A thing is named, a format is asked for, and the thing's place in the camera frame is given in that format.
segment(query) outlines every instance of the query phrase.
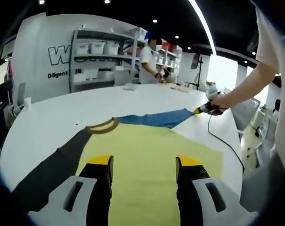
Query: ceiling light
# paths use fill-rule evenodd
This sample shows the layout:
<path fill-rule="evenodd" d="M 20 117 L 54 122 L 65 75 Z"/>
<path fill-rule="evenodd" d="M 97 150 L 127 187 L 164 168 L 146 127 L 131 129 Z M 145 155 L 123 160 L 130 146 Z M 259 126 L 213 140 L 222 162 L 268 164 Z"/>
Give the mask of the ceiling light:
<path fill-rule="evenodd" d="M 188 0 L 189 3 L 192 5 L 192 7 L 194 8 L 195 12 L 197 13 L 202 25 L 203 25 L 203 28 L 206 32 L 206 35 L 207 35 L 207 38 L 208 38 L 208 41 L 209 41 L 209 44 L 212 48 L 212 54 L 214 55 L 217 55 L 217 51 L 216 51 L 216 48 L 214 46 L 214 42 L 213 42 L 213 39 L 212 39 L 212 34 L 210 33 L 210 30 L 209 30 L 209 27 L 208 27 L 208 24 L 203 16 L 203 13 L 202 11 L 200 10 L 197 2 L 195 0 Z"/>

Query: black ceiling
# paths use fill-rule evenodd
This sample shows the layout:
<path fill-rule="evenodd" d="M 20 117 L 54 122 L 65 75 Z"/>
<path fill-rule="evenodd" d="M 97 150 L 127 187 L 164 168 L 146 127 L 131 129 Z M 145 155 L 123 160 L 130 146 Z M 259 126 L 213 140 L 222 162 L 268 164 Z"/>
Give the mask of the black ceiling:
<path fill-rule="evenodd" d="M 26 17 L 42 11 L 46 11 L 48 16 L 69 13 L 106 16 L 156 32 L 185 51 L 192 44 L 209 44 L 203 26 L 188 0 L 111 0 L 108 5 L 104 4 L 104 0 L 46 0 L 44 6 L 34 1 Z M 250 50 L 247 51 L 257 32 L 255 8 L 250 0 L 196 2 L 208 23 L 216 47 L 254 58 Z M 157 24 L 152 23 L 154 18 L 158 20 Z M 202 48 L 198 50 L 201 53 L 210 52 L 207 49 L 202 51 Z"/>

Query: person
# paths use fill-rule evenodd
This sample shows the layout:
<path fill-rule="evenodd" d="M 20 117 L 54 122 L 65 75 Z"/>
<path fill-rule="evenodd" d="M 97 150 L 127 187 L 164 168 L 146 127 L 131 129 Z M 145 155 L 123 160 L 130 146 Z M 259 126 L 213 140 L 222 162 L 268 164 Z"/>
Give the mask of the person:
<path fill-rule="evenodd" d="M 276 151 L 268 166 L 260 167 L 252 176 L 253 183 L 257 184 L 254 185 L 256 189 L 252 191 L 252 198 L 261 200 L 257 202 L 258 208 L 255 206 L 252 208 L 260 211 L 267 201 L 273 198 L 285 174 L 285 0 L 252 0 L 252 2 L 256 6 L 259 29 L 256 57 L 259 63 L 237 88 L 225 96 L 213 99 L 211 104 L 216 105 L 220 111 L 230 108 L 257 95 L 273 81 L 277 73 L 281 73 L 282 102 L 276 130 Z"/>
<path fill-rule="evenodd" d="M 153 84 L 163 81 L 163 74 L 157 70 L 154 52 L 162 48 L 162 39 L 150 35 L 147 45 L 140 53 L 140 84 Z"/>
<path fill-rule="evenodd" d="M 280 108 L 280 99 L 277 99 L 275 101 L 275 106 L 274 106 L 274 109 L 272 111 L 272 118 L 275 120 L 275 121 L 278 121 L 278 114 L 279 114 L 279 108 Z"/>

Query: white sleeve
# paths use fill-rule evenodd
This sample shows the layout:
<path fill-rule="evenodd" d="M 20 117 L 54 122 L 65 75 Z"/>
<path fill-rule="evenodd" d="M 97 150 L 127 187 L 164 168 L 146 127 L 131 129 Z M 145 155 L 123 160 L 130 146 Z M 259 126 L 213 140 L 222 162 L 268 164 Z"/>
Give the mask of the white sleeve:
<path fill-rule="evenodd" d="M 269 29 L 272 29 L 273 27 L 267 23 L 267 19 L 258 9 L 256 9 L 256 16 L 259 28 L 259 46 L 256 59 L 279 72 L 275 47 L 272 44 L 273 40 L 269 34 Z"/>
<path fill-rule="evenodd" d="M 140 53 L 140 61 L 141 63 L 149 63 L 150 62 L 150 50 L 148 47 L 144 47 Z"/>

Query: round table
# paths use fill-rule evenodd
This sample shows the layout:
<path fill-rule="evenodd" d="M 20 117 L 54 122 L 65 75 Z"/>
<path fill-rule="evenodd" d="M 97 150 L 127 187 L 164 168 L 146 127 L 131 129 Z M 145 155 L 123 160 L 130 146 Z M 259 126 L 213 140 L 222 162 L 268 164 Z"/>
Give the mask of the round table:
<path fill-rule="evenodd" d="M 186 108 L 194 110 L 207 102 L 203 92 L 183 93 L 170 86 L 138 85 L 135 91 L 122 87 L 72 93 L 32 104 L 16 118 L 5 140 L 0 173 L 9 190 L 14 190 L 29 172 L 49 157 L 86 125 L 111 117 L 144 115 Z M 209 134 L 209 115 L 192 116 L 172 130 L 214 150 L 224 152 L 222 181 L 241 195 L 243 168 L 235 153 Z M 236 124 L 231 110 L 212 117 L 210 131 L 230 144 L 241 157 Z"/>

